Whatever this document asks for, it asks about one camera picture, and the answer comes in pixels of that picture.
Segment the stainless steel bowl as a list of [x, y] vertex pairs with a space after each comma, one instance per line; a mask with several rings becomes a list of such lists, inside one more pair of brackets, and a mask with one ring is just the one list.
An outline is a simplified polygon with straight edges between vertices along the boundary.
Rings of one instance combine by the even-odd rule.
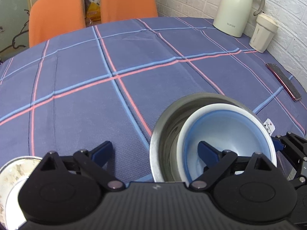
[[242, 103], [221, 94], [201, 92], [176, 100], [161, 114], [151, 136], [149, 159], [155, 182], [181, 180], [178, 175], [171, 171], [171, 165], [174, 164], [174, 161], [170, 160], [172, 148], [177, 144], [178, 135], [188, 117], [201, 107], [215, 103], [235, 105], [256, 116]]

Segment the red cased smartphone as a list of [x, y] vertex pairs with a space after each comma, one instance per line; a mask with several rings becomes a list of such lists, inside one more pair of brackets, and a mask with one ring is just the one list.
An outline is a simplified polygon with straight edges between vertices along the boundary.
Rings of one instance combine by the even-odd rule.
[[282, 70], [276, 64], [267, 63], [265, 66], [272, 72], [272, 74], [281, 83], [286, 92], [288, 92], [288, 95], [290, 95], [290, 97], [295, 102], [300, 101], [302, 99], [302, 96], [300, 95], [296, 87], [293, 85], [291, 80], [282, 72]]

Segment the blue plaid tablecloth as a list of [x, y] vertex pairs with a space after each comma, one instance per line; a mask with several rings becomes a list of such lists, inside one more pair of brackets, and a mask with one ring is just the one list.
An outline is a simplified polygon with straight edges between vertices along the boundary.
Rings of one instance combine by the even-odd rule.
[[295, 102], [252, 50], [201, 18], [136, 19], [64, 34], [1, 65], [1, 164], [48, 151], [71, 155], [109, 140], [110, 172], [125, 183], [152, 180], [149, 143], [177, 99], [224, 94], [270, 119], [275, 134], [306, 134], [306, 92]]

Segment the dirty white rimmed plate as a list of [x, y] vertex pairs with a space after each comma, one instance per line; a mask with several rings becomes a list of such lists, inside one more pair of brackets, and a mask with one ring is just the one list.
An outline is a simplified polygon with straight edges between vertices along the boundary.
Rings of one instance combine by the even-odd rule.
[[18, 202], [19, 191], [42, 159], [14, 158], [1, 167], [1, 226], [18, 229], [26, 221]]

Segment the white lidded cup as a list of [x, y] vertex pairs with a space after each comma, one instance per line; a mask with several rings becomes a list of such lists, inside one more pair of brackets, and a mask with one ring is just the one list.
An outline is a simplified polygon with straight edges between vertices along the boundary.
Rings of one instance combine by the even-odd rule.
[[277, 30], [277, 22], [262, 12], [256, 18], [256, 27], [249, 45], [257, 52], [264, 53]]

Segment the white thermos jug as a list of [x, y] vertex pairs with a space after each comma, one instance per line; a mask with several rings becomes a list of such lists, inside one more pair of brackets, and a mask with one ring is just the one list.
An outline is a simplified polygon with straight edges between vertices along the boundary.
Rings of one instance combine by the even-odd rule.
[[[223, 33], [233, 37], [241, 37], [247, 25], [253, 0], [221, 0], [213, 26]], [[260, 14], [265, 6], [261, 0], [258, 10], [253, 15]]]

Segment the left orange chair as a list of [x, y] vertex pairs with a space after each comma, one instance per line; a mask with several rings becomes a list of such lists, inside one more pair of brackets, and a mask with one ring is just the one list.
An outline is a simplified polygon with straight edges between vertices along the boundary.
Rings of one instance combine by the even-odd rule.
[[38, 0], [29, 15], [29, 46], [85, 27], [83, 0]]

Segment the orange chair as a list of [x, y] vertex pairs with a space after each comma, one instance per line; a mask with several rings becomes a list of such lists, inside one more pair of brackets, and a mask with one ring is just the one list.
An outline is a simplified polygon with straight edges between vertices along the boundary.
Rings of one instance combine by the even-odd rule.
[[29, 46], [85, 27], [83, 0], [38, 0], [29, 15]]
[[155, 18], [158, 11], [155, 0], [101, 0], [101, 22]]

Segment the right orange chair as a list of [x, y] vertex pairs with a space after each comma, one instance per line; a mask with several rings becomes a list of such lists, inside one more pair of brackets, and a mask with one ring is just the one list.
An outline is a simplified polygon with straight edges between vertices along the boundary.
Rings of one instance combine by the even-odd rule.
[[158, 11], [155, 0], [101, 0], [101, 22], [155, 18]]

